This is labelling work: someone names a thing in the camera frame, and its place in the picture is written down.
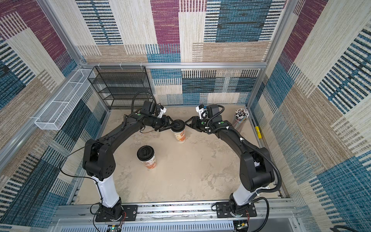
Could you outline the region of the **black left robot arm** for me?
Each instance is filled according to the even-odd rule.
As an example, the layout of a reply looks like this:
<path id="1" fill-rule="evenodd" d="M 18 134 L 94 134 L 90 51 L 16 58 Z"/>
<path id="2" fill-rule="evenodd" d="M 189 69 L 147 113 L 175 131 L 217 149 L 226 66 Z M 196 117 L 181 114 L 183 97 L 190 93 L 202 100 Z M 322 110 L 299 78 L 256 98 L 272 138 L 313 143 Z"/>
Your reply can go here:
<path id="1" fill-rule="evenodd" d="M 142 108 L 134 110 L 131 104 L 131 113 L 124 115 L 123 122 L 110 133 L 99 139 L 90 139 L 82 147 L 83 169 L 85 179 L 91 179 L 98 190 L 100 199 L 98 210 L 93 214 L 93 221 L 123 221 L 126 214 L 122 201 L 117 193 L 113 173 L 116 168 L 114 152 L 133 134 L 144 127 L 152 127 L 155 131 L 169 130 L 176 122 L 165 115 L 166 109 L 156 102 L 155 97 L 148 91 Z"/>

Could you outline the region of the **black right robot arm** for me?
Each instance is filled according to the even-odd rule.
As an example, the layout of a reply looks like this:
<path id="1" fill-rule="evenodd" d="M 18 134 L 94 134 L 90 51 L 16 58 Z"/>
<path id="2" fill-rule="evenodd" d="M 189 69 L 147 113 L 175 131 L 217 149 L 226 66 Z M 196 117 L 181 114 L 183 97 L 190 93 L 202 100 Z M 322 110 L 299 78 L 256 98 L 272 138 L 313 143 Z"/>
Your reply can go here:
<path id="1" fill-rule="evenodd" d="M 259 194 L 278 191 L 282 185 L 282 177 L 266 148 L 254 146 L 229 121 L 222 119 L 224 110 L 222 105 L 201 104 L 196 107 L 198 115 L 187 120 L 186 125 L 198 132 L 214 134 L 238 155 L 240 185 L 230 195 L 230 214 L 236 218 L 244 215 L 249 217 L 249 209 L 256 202 L 264 201 L 266 216 L 263 223 L 255 229 L 260 232 L 268 222 L 270 206 L 268 199 L 260 197 Z"/>

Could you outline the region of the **white mesh wall basket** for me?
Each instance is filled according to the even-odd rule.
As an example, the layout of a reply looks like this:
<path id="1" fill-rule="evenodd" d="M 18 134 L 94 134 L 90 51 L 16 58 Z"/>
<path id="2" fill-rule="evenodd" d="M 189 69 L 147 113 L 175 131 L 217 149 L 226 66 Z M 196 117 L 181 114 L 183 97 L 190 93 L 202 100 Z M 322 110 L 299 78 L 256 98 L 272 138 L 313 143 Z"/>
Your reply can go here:
<path id="1" fill-rule="evenodd" d="M 89 69 L 78 70 L 36 119 L 35 125 L 41 130 L 60 130 L 88 89 L 90 74 Z"/>

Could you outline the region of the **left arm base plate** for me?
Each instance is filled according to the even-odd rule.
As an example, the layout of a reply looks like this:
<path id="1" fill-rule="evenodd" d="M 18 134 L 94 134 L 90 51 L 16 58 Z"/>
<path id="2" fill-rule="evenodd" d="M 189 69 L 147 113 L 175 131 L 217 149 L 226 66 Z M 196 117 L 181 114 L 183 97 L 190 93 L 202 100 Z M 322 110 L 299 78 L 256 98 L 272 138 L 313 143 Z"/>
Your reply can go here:
<path id="1" fill-rule="evenodd" d="M 100 206 L 95 222 L 116 222 L 116 221 L 135 221 L 137 215 L 138 205 L 117 205 L 113 208 Z"/>

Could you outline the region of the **paper milk tea cup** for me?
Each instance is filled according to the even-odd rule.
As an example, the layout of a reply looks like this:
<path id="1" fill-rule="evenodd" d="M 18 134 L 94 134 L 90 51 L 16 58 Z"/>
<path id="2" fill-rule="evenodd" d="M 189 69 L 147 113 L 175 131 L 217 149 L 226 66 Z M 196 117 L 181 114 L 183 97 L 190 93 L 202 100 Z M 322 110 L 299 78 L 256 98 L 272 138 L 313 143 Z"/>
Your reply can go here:
<path id="1" fill-rule="evenodd" d="M 185 129 L 179 132 L 174 131 L 173 133 L 178 143 L 182 144 L 186 141 Z"/>
<path id="2" fill-rule="evenodd" d="M 157 166 L 157 162 L 156 162 L 156 157 L 154 156 L 154 158 L 152 158 L 151 160 L 149 161 L 146 161 L 146 162 L 142 162 L 146 168 L 148 169 L 154 169 L 156 166 Z"/>

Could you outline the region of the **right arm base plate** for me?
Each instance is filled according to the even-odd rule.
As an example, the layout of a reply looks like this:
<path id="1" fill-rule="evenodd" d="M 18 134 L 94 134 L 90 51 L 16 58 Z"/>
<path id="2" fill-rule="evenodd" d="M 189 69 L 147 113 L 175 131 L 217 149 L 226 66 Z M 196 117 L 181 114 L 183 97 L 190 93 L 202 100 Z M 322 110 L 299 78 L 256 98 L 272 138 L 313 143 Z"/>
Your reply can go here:
<path id="1" fill-rule="evenodd" d="M 234 204 L 230 204 L 230 202 L 216 202 L 212 205 L 212 211 L 217 213 L 218 218 L 248 218 L 257 216 L 254 204 L 235 206 Z"/>

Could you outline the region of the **yellow marker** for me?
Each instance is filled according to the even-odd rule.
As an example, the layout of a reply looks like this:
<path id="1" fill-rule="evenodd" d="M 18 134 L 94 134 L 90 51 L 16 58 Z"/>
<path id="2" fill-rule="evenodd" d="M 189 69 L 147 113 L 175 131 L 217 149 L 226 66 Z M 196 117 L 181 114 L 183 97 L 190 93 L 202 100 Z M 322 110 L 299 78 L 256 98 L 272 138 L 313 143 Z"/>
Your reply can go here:
<path id="1" fill-rule="evenodd" d="M 256 126 L 256 127 L 255 127 L 255 130 L 256 130 L 256 133 L 257 133 L 258 139 L 262 139 L 262 134 L 261 134 L 261 131 L 260 131 L 259 126 Z"/>

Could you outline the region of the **black cup lid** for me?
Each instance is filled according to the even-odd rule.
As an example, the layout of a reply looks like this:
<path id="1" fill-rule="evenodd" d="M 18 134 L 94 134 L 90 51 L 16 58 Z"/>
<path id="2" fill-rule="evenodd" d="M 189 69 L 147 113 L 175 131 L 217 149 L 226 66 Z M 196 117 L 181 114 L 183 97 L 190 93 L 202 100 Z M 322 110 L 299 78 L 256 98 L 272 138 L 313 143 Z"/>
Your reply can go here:
<path id="1" fill-rule="evenodd" d="M 184 121 L 177 119 L 174 120 L 173 123 L 171 124 L 171 130 L 174 133 L 180 133 L 185 129 L 185 123 Z"/>
<path id="2" fill-rule="evenodd" d="M 151 146 L 142 146 L 137 151 L 137 158 L 142 161 L 146 162 L 154 158 L 155 151 Z"/>

